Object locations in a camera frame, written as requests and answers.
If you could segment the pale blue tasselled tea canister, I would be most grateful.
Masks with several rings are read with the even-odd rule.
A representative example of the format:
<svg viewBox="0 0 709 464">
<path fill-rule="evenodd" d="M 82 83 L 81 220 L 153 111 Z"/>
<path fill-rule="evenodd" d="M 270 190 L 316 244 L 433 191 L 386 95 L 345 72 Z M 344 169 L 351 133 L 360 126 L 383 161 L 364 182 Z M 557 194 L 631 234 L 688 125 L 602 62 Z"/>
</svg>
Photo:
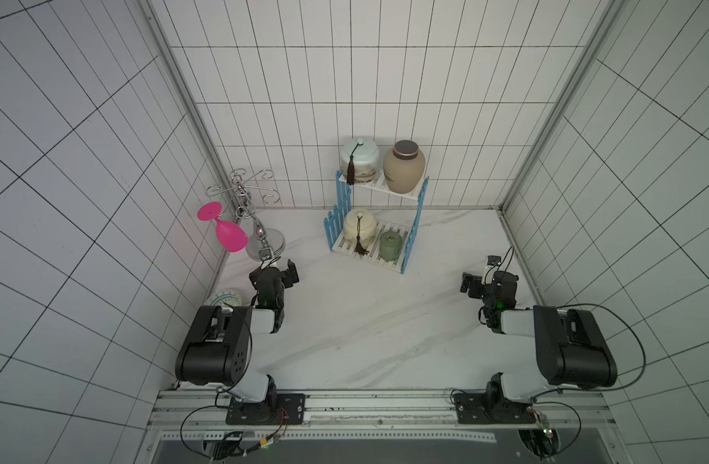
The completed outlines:
<svg viewBox="0 0 709 464">
<path fill-rule="evenodd" d="M 381 170 L 381 153 L 374 140 L 354 138 L 340 149 L 340 167 L 345 182 L 352 186 L 375 181 Z"/>
</svg>

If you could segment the small green tea canister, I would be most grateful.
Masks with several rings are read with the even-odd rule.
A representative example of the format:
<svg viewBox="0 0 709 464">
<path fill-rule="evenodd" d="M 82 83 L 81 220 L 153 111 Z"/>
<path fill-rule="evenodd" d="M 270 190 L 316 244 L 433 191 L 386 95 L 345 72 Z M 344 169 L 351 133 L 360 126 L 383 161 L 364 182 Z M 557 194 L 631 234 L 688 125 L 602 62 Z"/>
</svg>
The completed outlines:
<svg viewBox="0 0 709 464">
<path fill-rule="evenodd" d="M 385 262 L 396 262 L 403 247 L 403 237 L 397 231 L 387 230 L 379 239 L 379 257 Z"/>
</svg>

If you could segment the blue white slatted shelf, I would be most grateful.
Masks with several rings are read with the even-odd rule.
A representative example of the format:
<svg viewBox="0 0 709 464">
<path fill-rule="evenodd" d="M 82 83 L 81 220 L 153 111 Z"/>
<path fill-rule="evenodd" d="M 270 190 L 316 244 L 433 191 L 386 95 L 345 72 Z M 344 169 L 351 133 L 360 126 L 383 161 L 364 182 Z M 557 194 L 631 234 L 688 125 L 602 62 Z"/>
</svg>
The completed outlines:
<svg viewBox="0 0 709 464">
<path fill-rule="evenodd" d="M 404 199 L 415 200 L 418 203 L 414 221 L 410 226 L 388 222 L 364 208 L 355 208 L 354 188 L 346 183 L 346 176 L 338 171 L 335 180 L 337 181 L 336 203 L 324 218 L 329 249 L 403 274 L 418 237 L 429 179 L 421 178 L 412 191 L 400 195 Z"/>
</svg>

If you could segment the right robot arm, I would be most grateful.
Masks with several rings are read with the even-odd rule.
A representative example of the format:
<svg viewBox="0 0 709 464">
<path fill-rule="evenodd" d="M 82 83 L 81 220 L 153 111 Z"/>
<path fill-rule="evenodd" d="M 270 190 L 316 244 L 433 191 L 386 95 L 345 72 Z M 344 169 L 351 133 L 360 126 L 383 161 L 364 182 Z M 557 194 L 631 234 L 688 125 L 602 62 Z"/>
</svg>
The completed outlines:
<svg viewBox="0 0 709 464">
<path fill-rule="evenodd" d="M 617 364 L 588 310 L 536 305 L 518 309 L 518 276 L 490 271 L 465 273 L 460 291 L 482 301 L 479 321 L 500 336 L 534 342 L 533 360 L 525 367 L 492 376 L 483 392 L 455 394 L 460 423 L 529 425 L 532 400 L 564 389 L 590 391 L 617 382 Z"/>
</svg>

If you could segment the brown clay tea canister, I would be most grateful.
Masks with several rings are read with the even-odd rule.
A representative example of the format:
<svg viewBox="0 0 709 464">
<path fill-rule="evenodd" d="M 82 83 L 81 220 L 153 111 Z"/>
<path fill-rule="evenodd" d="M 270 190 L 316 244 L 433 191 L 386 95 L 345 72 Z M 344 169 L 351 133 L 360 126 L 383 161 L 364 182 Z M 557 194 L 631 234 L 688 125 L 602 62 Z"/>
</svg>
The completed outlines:
<svg viewBox="0 0 709 464">
<path fill-rule="evenodd" d="M 426 158 L 411 140 L 399 140 L 383 158 L 383 174 L 394 193 L 410 193 L 426 168 Z"/>
</svg>

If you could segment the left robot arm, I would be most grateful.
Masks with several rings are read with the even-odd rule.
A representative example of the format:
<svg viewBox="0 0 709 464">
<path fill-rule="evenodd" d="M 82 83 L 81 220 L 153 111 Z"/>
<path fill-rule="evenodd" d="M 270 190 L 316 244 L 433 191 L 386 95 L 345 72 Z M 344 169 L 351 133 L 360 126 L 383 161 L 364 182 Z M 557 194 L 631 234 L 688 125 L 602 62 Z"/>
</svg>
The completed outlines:
<svg viewBox="0 0 709 464">
<path fill-rule="evenodd" d="M 229 425 L 300 423 L 302 394 L 281 394 L 273 377 L 251 368 L 255 336 L 276 334 L 285 318 L 284 293 L 300 281 L 293 261 L 285 270 L 273 264 L 250 274 L 256 290 L 249 305 L 203 305 L 198 309 L 175 363 L 178 381 L 213 385 L 231 396 Z"/>
</svg>

